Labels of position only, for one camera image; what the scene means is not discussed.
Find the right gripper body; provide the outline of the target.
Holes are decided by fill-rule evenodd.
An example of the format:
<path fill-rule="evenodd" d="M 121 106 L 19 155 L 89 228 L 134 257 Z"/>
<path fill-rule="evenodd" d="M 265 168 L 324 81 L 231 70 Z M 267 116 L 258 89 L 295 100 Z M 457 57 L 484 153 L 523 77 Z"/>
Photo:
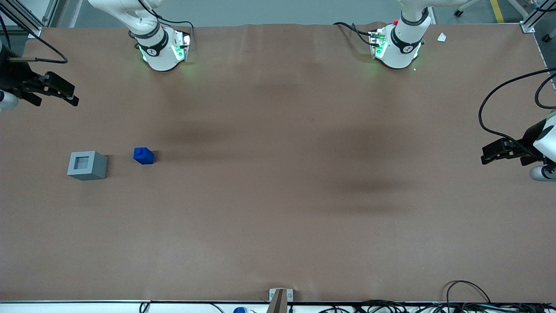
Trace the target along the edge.
<path fill-rule="evenodd" d="M 1 44 L 0 52 L 0 89 L 16 97 L 42 90 L 39 75 L 34 73 L 26 62 L 11 62 L 18 56 L 7 46 Z"/>

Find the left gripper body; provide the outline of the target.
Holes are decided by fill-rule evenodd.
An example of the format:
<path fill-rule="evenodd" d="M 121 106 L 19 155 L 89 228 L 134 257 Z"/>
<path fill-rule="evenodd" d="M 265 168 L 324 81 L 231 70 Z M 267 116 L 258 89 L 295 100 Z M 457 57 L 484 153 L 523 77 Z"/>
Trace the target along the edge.
<path fill-rule="evenodd" d="M 523 144 L 535 155 L 550 158 L 550 117 L 529 127 L 523 135 Z"/>

